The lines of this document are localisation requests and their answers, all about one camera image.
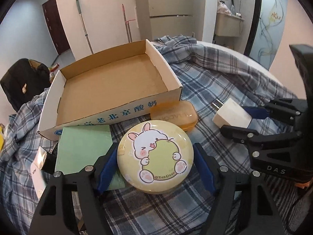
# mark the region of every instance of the cardboard box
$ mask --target cardboard box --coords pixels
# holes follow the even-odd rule
[[[180,99],[182,85],[148,41],[103,50],[58,71],[38,133],[58,140],[65,126],[115,124]]]

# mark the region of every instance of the white bunny illustration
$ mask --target white bunny illustration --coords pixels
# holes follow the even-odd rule
[[[147,122],[142,129],[141,133],[136,132],[130,132],[128,134],[128,137],[133,141],[133,147],[135,150],[135,156],[137,159],[140,159],[140,164],[142,166],[146,166],[149,164],[149,151],[154,150],[157,146],[157,141],[166,139],[168,140],[168,137],[160,133],[159,131],[155,129],[151,129],[151,124]],[[181,154],[179,152],[173,153],[173,159],[174,160],[180,160]],[[182,173],[186,169],[186,163],[184,161],[179,161],[177,167],[182,167],[178,171],[176,171],[178,174]],[[140,172],[139,176],[142,181],[145,183],[152,183],[154,180],[153,174],[144,168]]]

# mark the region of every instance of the bunny cartoon sticker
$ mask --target bunny cartoon sticker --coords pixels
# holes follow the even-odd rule
[[[128,138],[133,141],[135,157],[140,160],[139,177],[144,183],[168,180],[187,169],[173,138],[151,129],[149,122],[143,126],[142,132],[128,133]]]

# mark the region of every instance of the blue plaid fabric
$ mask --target blue plaid fabric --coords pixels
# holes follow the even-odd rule
[[[197,45],[190,37],[163,37],[157,47],[183,85],[182,99],[190,101],[198,123],[188,133],[191,142],[199,142],[208,155],[220,165],[236,172],[249,173],[247,149],[223,138],[212,118],[215,110],[210,102],[232,98],[240,105],[256,106],[276,97],[294,97],[258,70],[224,51]],[[52,143],[39,134],[37,126],[47,91],[25,104],[15,117],[10,117],[8,140],[0,156],[0,202],[13,224],[27,234],[37,197],[29,174],[30,164],[39,146],[51,149]],[[134,125],[147,121],[149,115],[111,126],[112,138],[119,142]],[[275,134],[289,130],[269,118],[253,120],[249,126],[260,133]],[[293,183],[264,175],[283,221],[291,204],[298,197]],[[79,201],[73,194],[75,210]],[[231,234],[236,221],[240,197],[234,201],[226,234]],[[204,189],[199,174],[192,167],[187,179],[176,190],[160,195],[145,194],[133,187],[110,191],[103,204],[106,219],[114,234],[198,234],[206,220],[214,197]],[[303,220],[309,204],[303,199],[291,215],[291,227]]]

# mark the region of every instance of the dark wooden door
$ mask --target dark wooden door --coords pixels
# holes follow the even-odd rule
[[[56,0],[49,0],[42,5],[42,8],[52,41],[57,53],[60,55],[64,51],[70,49],[70,46],[58,13],[57,2]]]

